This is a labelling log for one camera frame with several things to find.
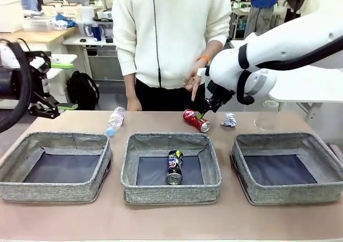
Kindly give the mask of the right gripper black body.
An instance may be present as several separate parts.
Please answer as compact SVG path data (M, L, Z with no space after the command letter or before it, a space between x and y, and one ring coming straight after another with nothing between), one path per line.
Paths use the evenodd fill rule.
M208 83L207 90L211 94L211 96L206 99L210 105L224 105L235 95L234 91L227 90L212 80Z

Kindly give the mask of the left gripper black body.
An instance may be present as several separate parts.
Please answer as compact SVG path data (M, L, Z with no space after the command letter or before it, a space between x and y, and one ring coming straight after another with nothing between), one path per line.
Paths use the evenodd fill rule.
M50 97L50 87L47 72L50 68L30 66L32 92L30 102L48 102Z

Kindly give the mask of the person's left hand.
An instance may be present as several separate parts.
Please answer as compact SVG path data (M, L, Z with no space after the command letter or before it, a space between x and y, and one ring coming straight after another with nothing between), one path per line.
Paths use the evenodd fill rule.
M195 100L198 87L202 81L202 78L197 75L198 70L206 67L206 65L207 61L204 58L198 60L190 69L183 81L184 88L191 92L191 101Z

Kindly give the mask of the person's right hand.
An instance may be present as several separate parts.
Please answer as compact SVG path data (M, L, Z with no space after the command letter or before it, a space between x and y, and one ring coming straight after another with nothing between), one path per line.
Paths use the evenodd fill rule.
M137 97L128 98L127 111L142 111L142 106Z

